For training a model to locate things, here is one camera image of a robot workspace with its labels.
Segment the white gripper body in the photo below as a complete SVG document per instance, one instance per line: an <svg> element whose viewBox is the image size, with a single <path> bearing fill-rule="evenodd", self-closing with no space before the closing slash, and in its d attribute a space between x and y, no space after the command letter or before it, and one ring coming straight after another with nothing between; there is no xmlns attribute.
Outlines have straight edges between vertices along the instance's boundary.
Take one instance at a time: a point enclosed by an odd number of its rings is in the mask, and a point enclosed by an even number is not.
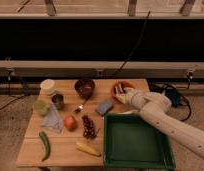
<svg viewBox="0 0 204 171"><path fill-rule="evenodd" d="M116 94L115 97L118 101L120 101L122 104L129 104L131 101L131 98L136 93L135 90L128 91L127 93L122 94Z"/></svg>

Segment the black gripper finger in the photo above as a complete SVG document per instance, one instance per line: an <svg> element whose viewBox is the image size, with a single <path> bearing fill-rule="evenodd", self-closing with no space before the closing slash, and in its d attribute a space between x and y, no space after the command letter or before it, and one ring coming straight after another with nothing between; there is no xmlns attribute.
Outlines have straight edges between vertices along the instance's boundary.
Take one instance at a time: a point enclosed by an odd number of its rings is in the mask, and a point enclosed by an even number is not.
<svg viewBox="0 0 204 171"><path fill-rule="evenodd" d="M120 91L119 91L119 89L118 89L118 87L116 86L116 87L114 87L114 91L115 91L115 94L120 94Z"/></svg>
<svg viewBox="0 0 204 171"><path fill-rule="evenodd" d="M119 84L119 87L122 93L126 93L123 84Z"/></svg>

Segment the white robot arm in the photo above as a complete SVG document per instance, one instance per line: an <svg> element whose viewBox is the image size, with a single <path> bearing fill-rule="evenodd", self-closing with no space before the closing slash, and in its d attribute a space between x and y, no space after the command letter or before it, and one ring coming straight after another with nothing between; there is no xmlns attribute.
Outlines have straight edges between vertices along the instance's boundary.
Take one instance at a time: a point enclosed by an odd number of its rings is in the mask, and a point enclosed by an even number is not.
<svg viewBox="0 0 204 171"><path fill-rule="evenodd" d="M117 100L132 107L145 122L204 159L204 131L168 116L171 108L168 97L122 85L116 85L113 92Z"/></svg>

